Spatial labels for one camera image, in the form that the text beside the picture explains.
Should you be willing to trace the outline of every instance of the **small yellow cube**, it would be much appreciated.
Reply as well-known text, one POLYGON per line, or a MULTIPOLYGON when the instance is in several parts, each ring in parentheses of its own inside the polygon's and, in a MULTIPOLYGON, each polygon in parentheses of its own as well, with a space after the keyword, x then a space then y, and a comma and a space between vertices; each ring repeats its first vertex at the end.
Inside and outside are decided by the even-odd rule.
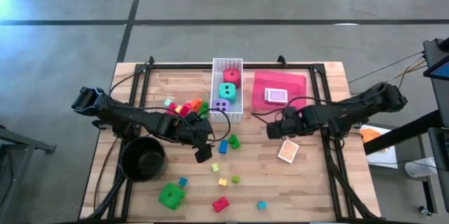
POLYGON ((181 109, 182 109, 182 106, 178 105, 178 107, 175 108, 175 111, 176 111, 177 113, 180 113, 180 112, 181 112, 181 109))
POLYGON ((223 178, 220 178, 219 181, 218 181, 218 184, 221 185, 221 186, 226 186, 227 180, 223 179, 223 178))

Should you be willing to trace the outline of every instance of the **blue block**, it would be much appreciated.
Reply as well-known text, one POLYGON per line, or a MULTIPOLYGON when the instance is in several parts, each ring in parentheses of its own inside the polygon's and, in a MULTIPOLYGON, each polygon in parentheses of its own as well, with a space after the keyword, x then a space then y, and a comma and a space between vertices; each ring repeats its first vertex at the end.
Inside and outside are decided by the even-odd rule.
POLYGON ((266 202, 259 202, 259 204, 257 205, 259 210, 263 210, 267 207, 267 203, 266 202))
POLYGON ((226 154, 227 152, 227 140, 222 140, 220 143, 220 147, 218 148, 218 152, 221 154, 226 154))
POLYGON ((187 185, 187 178, 181 177, 180 179, 180 186, 186 186, 187 185))

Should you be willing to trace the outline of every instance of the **playing card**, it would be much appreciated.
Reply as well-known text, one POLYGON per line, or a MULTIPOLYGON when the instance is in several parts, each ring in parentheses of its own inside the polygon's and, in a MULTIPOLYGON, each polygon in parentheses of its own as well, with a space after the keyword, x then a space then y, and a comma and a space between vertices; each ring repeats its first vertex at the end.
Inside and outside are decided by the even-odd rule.
POLYGON ((290 140, 285 140, 282 143, 281 150, 279 150, 278 157, 282 160, 293 163, 293 159, 295 158, 297 150, 300 146, 290 140))

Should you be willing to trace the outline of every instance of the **red cube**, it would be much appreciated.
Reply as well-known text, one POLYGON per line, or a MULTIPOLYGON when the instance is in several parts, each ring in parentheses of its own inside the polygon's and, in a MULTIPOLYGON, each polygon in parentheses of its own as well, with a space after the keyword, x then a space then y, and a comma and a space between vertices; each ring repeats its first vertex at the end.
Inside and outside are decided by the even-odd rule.
POLYGON ((229 206, 229 202, 225 197, 221 197, 216 202, 213 202, 212 205, 215 212, 218 213, 219 211, 223 210, 224 207, 229 206))
POLYGON ((240 88, 241 77, 238 69, 225 69, 223 72, 223 83, 231 83, 240 88))

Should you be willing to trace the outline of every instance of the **green toy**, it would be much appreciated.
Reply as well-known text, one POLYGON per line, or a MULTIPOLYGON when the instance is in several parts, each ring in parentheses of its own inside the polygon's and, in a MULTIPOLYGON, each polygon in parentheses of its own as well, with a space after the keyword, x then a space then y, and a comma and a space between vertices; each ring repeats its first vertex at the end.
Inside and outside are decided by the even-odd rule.
POLYGON ((231 137, 229 137, 228 143, 231 145, 231 148, 233 150, 237 150, 237 149, 239 149, 241 147, 240 146, 240 142, 237 139, 237 136, 234 135, 234 134, 232 134, 231 137))
POLYGON ((231 178, 233 183, 240 183, 240 177, 239 176, 232 176, 231 178))
POLYGON ((185 191, 178 186, 169 183, 163 187, 161 194, 159 195, 159 202, 169 209, 176 210, 180 205, 182 199, 184 199, 185 191))
MULTIPOLYGON (((201 107, 199 108, 199 114, 201 114, 202 112, 206 111, 207 109, 209 109, 209 103, 207 101, 203 100, 203 104, 201 105, 201 107)), ((203 113, 200 116, 200 119, 207 119, 209 116, 208 112, 203 113)))

